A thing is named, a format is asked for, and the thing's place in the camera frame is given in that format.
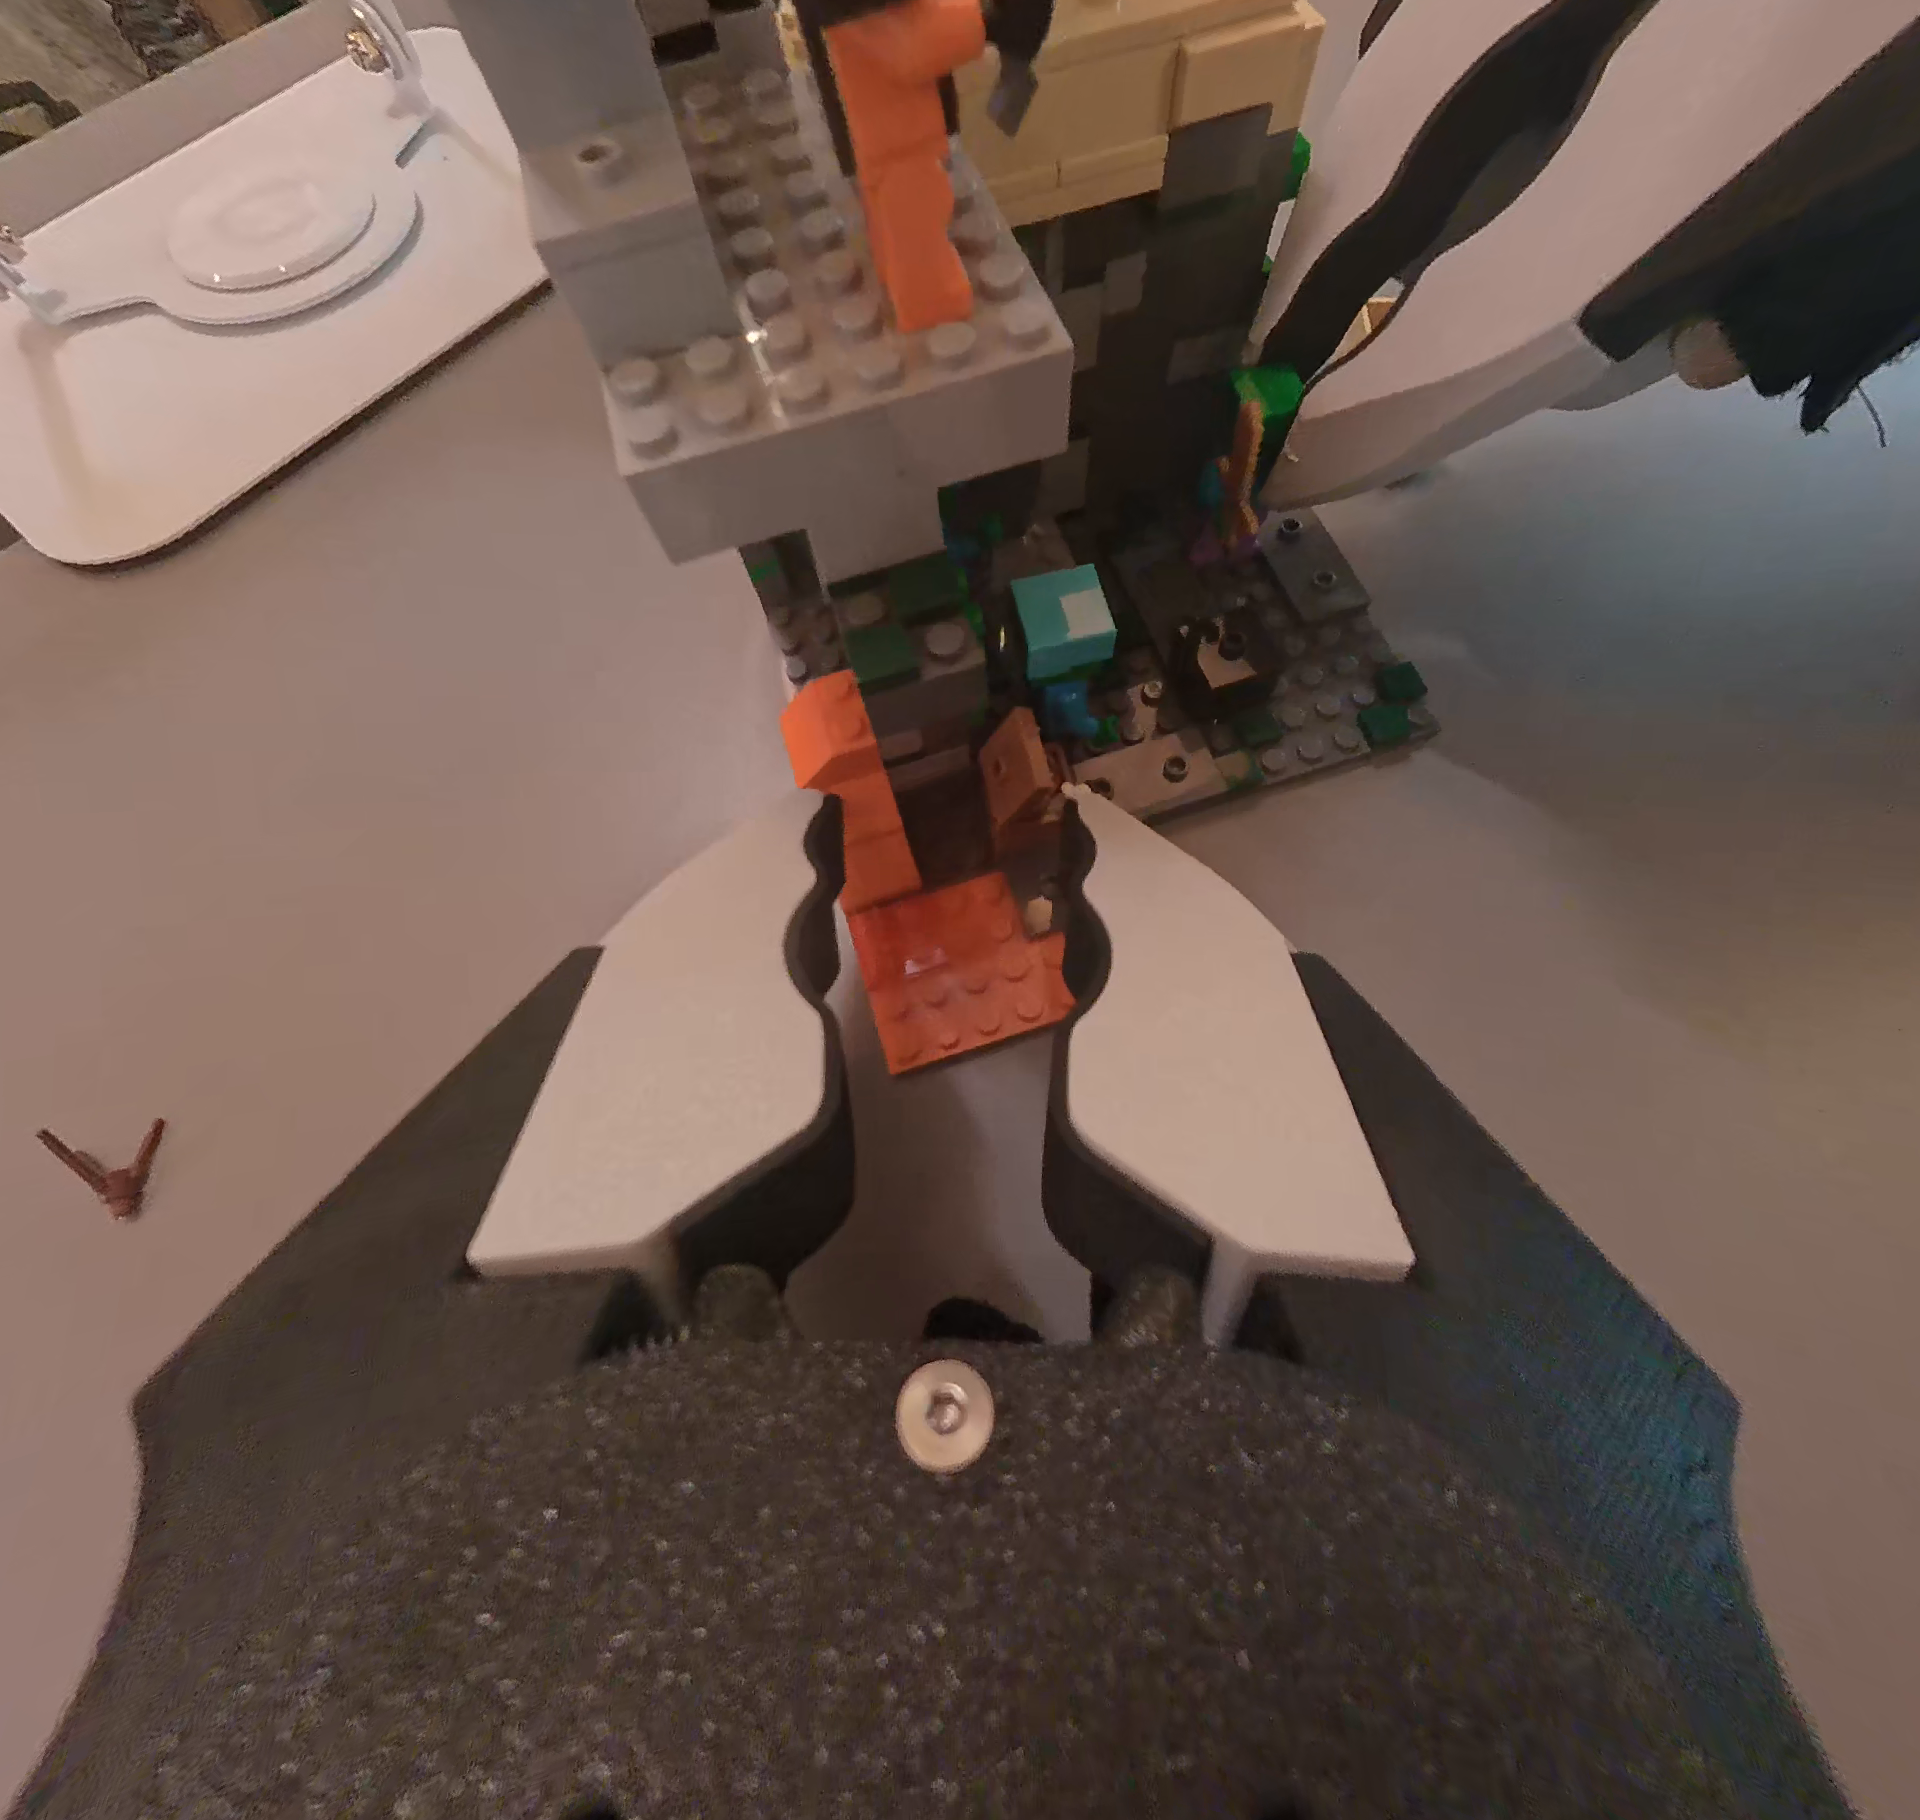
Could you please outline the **teal-headed toy figure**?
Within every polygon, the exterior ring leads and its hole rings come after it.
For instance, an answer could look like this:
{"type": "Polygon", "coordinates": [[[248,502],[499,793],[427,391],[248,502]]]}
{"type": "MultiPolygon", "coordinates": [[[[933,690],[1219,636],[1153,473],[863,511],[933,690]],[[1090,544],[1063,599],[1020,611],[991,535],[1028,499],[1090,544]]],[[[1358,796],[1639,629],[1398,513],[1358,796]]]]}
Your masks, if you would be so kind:
{"type": "Polygon", "coordinates": [[[1116,648],[1116,621],[1094,563],[1017,578],[1014,673],[1043,733],[1060,743],[1103,745],[1113,725],[1094,709],[1116,648]]]}

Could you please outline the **orange toy sword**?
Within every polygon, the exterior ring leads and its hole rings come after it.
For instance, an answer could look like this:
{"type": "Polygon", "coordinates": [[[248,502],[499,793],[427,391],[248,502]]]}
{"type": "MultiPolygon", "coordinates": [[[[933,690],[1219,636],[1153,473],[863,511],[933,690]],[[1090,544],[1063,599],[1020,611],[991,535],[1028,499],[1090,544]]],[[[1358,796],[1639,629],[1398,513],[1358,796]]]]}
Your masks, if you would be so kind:
{"type": "Polygon", "coordinates": [[[1222,459],[1219,536],[1230,555],[1242,554],[1257,536],[1261,510],[1257,491],[1266,440],[1266,408],[1259,395],[1242,395],[1235,417],[1231,443],[1222,459]]]}

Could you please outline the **green-headed toy zombie figure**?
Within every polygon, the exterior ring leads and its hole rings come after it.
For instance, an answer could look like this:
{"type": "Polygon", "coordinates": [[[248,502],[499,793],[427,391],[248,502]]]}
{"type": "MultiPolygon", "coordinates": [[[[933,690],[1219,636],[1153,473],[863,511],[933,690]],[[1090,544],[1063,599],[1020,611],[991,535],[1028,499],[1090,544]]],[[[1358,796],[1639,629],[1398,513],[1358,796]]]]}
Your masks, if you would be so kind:
{"type": "Polygon", "coordinates": [[[1219,536],[1219,505],[1222,505],[1222,459],[1228,452],[1231,443],[1235,417],[1238,411],[1238,400],[1242,395],[1259,395],[1266,408],[1266,440],[1261,452],[1261,473],[1257,491],[1266,483],[1266,477],[1272,471],[1272,465],[1280,459],[1287,443],[1287,431],[1296,414],[1304,393],[1304,383],[1292,367],[1285,364],[1256,364],[1238,367],[1230,378],[1230,424],[1222,431],[1222,445],[1218,452],[1211,455],[1198,473],[1196,487],[1196,515],[1191,536],[1186,540],[1186,557],[1195,563],[1211,563],[1219,560],[1242,557],[1254,548],[1254,543],[1238,555],[1230,555],[1219,536]]]}

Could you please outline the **brown toy twig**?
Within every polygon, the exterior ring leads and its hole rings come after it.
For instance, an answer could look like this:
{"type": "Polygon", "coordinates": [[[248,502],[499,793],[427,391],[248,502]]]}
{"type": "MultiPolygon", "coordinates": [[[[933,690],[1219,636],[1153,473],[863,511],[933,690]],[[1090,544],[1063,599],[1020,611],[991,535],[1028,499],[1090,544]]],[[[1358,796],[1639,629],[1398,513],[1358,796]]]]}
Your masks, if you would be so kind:
{"type": "Polygon", "coordinates": [[[152,1162],[163,1141],[166,1126],[167,1122],[163,1117],[152,1120],[131,1159],[116,1168],[108,1168],[95,1154],[67,1145],[47,1127],[39,1127],[35,1141],[51,1152],[63,1168],[72,1171],[115,1219],[131,1219],[144,1207],[152,1162]]]}

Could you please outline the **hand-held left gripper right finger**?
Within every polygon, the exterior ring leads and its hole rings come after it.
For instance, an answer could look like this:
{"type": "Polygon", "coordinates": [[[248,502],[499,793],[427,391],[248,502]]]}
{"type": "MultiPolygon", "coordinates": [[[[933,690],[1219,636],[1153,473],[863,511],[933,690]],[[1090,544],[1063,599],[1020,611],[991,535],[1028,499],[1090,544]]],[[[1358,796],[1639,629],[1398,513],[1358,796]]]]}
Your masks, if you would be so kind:
{"type": "Polygon", "coordinates": [[[1066,802],[1060,888],[1060,1247],[1108,1286],[1183,1278],[1211,1344],[1266,1278],[1405,1280],[1411,1237],[1278,927],[1114,801],[1066,802]]]}

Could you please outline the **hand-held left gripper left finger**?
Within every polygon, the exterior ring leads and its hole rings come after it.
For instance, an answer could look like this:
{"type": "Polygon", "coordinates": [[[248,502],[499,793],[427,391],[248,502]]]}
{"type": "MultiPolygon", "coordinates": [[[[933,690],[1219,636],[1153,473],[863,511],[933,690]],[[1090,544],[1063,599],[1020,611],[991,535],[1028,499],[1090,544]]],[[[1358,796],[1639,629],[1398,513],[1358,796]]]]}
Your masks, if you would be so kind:
{"type": "Polygon", "coordinates": [[[631,1273],[681,1310],[717,1269],[778,1286],[850,1212],[843,805],[789,793],[611,927],[466,1240],[486,1278],[631,1273]]]}

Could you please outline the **grey toy axe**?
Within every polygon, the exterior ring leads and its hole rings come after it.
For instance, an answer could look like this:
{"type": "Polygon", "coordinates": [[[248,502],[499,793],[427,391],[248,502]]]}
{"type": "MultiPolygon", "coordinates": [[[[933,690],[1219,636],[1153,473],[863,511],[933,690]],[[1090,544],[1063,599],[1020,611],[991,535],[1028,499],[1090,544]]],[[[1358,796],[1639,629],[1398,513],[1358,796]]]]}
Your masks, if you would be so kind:
{"type": "Polygon", "coordinates": [[[988,94],[988,116],[1008,137],[1037,92],[1037,57],[1051,22],[1055,0],[986,0],[982,25],[997,54],[997,78],[988,94]]]}

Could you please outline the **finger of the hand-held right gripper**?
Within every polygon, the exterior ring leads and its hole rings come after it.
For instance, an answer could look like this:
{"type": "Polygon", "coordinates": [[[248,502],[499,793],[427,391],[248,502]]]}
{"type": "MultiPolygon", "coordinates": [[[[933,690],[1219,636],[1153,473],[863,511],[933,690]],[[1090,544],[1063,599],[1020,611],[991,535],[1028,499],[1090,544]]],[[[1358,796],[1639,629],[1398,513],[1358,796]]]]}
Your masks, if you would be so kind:
{"type": "Polygon", "coordinates": [[[1278,505],[1328,502],[1545,408],[1673,368],[1609,358],[1582,309],[1890,41],[1917,0],[1656,0],[1570,123],[1508,142],[1414,271],[1383,281],[1306,381],[1278,505]]]}
{"type": "Polygon", "coordinates": [[[1311,381],[1360,303],[1448,232],[1525,134],[1562,132],[1656,0],[1377,0],[1257,313],[1257,360],[1311,381]]]}

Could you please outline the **white book stand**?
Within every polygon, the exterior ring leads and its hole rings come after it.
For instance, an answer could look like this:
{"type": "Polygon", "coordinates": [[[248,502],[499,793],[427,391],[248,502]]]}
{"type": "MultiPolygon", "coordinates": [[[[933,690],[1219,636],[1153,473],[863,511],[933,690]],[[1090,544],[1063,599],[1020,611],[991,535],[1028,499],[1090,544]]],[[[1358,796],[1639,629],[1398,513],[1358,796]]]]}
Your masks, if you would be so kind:
{"type": "Polygon", "coordinates": [[[343,57],[3,230],[3,536],[163,552],[543,282],[460,33],[345,6],[343,57]]]}

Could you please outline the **toy brick building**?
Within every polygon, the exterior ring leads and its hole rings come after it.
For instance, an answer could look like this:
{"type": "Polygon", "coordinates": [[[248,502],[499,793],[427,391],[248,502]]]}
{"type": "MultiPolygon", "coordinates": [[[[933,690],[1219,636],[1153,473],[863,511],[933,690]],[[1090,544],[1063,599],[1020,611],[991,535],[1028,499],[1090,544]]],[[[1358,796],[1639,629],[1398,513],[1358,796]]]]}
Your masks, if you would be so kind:
{"type": "Polygon", "coordinates": [[[902,332],[792,0],[443,0],[516,142],[547,282],[670,560],[733,555],[847,817],[891,1073],[1068,1010],[1068,781],[1140,820],[1433,737],[1427,683],[1308,513],[1195,563],[1203,462],[1308,164],[1310,0],[1055,0],[1012,137],[951,73],[973,316],[902,332]],[[1103,745],[1014,673],[1017,578],[1094,563],[1103,745]]]}

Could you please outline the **orange toy minifigure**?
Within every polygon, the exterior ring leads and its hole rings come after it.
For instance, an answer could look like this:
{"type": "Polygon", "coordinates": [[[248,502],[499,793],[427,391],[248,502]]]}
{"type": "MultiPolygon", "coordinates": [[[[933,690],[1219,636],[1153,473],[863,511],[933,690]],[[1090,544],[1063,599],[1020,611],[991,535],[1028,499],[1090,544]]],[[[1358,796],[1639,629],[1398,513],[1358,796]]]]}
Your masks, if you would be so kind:
{"type": "Polygon", "coordinates": [[[946,225],[951,73],[986,48],[980,0],[789,0],[836,156],[853,177],[894,324],[973,316],[946,225]]]}

